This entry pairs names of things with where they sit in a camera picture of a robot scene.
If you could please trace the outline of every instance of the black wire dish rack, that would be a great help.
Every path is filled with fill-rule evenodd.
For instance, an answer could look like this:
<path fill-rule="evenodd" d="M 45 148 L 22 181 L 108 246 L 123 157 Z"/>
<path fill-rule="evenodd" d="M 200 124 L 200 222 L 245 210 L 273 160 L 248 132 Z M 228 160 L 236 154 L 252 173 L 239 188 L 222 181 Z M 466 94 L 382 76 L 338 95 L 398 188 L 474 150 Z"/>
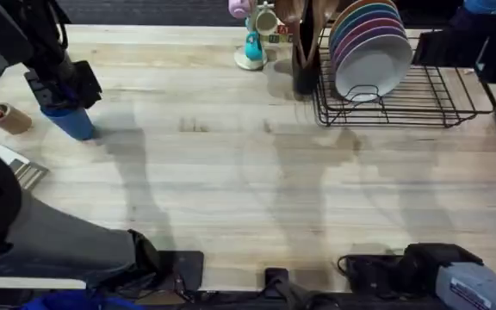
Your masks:
<path fill-rule="evenodd" d="M 496 109 L 489 86 L 481 83 L 474 74 L 467 74 L 458 68 L 413 65 L 405 79 L 385 96 L 378 96 L 378 88 L 371 85 L 356 86 L 345 96 L 340 96 L 334 85 L 335 73 L 332 72 L 328 51 L 329 33 L 330 28 L 327 27 L 319 37 L 321 66 L 319 81 L 313 92 L 313 109 L 321 126 L 453 127 Z M 411 46 L 416 47 L 418 31 L 407 30 L 407 38 Z M 480 86 L 478 91 L 488 98 L 486 104 L 476 105 L 477 102 L 474 102 L 476 85 Z M 357 89 L 372 91 L 371 94 L 361 94 L 357 93 Z M 348 99 L 360 95 L 374 95 L 371 96 L 374 99 L 368 102 Z"/>

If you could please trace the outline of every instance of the stacked plates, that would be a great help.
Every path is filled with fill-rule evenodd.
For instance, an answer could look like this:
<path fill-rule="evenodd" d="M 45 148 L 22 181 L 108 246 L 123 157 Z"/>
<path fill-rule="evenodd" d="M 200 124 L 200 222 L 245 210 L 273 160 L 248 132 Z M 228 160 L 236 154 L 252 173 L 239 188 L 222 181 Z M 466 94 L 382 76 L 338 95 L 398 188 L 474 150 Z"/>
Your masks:
<path fill-rule="evenodd" d="M 340 96 L 367 102 L 384 96 L 405 77 L 412 50 L 395 4 L 358 0 L 331 29 L 329 51 Z"/>

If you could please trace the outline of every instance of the wooden countertop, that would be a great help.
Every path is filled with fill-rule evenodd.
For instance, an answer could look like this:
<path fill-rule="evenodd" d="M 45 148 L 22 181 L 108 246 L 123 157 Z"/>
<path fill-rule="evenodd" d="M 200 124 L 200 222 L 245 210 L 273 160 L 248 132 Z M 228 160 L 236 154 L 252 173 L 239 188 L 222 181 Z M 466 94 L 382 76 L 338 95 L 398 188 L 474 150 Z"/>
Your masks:
<path fill-rule="evenodd" d="M 76 142 L 44 118 L 21 65 L 0 83 L 0 101 L 34 119 L 0 143 L 50 169 L 42 201 L 203 251 L 207 289 L 255 288 L 271 266 L 343 289 L 338 256 L 418 241 L 457 243 L 496 271 L 492 115 L 447 130 L 326 130 L 295 99 L 288 46 L 248 72 L 233 62 L 242 28 L 68 28 L 72 58 L 103 87 L 89 111 L 100 139 Z"/>

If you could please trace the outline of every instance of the blue plastic cup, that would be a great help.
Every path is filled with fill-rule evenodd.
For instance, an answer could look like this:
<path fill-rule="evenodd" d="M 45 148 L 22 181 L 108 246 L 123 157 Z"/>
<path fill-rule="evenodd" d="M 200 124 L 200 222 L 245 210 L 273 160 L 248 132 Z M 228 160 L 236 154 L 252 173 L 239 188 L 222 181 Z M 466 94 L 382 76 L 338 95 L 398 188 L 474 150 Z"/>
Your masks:
<path fill-rule="evenodd" d="M 56 109 L 41 107 L 41 113 L 74 139 L 80 141 L 93 139 L 95 128 L 93 128 L 85 108 Z"/>

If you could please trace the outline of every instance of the wooden cup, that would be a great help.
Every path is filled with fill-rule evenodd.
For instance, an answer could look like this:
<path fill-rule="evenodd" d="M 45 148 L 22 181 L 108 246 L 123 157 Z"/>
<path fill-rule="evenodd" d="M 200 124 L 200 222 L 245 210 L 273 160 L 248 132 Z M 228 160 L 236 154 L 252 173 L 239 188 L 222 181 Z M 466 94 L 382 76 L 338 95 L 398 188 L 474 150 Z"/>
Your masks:
<path fill-rule="evenodd" d="M 20 134 L 32 127 L 32 119 L 8 103 L 1 103 L 4 115 L 0 117 L 0 128 L 10 134 Z"/>

